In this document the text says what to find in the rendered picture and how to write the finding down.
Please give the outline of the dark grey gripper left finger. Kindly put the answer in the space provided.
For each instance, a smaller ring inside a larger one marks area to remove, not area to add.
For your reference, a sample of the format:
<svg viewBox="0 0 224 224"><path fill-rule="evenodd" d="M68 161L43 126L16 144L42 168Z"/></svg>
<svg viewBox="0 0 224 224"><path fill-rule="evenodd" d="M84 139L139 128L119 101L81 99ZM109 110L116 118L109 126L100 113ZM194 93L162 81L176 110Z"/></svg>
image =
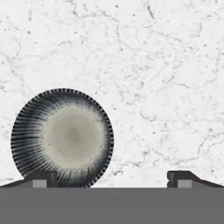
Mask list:
<svg viewBox="0 0 224 224"><path fill-rule="evenodd" d="M27 175L24 179L18 180L3 187L20 188L52 188L56 186L55 171L35 171Z"/></svg>

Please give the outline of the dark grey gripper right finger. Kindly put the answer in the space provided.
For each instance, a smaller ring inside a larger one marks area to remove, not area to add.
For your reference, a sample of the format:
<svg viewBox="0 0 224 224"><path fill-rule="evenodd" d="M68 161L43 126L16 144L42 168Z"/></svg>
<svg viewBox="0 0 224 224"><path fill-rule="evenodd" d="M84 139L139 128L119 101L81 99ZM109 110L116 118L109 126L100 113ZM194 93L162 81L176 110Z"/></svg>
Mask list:
<svg viewBox="0 0 224 224"><path fill-rule="evenodd" d="M201 179L191 171L168 171L167 179L169 188L223 188L223 185Z"/></svg>

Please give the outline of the dark striped bowl, grey centre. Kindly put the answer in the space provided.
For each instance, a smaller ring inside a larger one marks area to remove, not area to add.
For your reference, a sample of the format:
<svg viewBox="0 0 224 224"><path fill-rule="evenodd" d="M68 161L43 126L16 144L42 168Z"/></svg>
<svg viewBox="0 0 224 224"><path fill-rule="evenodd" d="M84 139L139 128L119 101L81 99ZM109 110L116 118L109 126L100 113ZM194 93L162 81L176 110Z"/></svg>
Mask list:
<svg viewBox="0 0 224 224"><path fill-rule="evenodd" d="M114 150L109 117L92 97L70 88L29 100L13 124L10 147L20 174L53 175L57 187L88 188L107 170Z"/></svg>

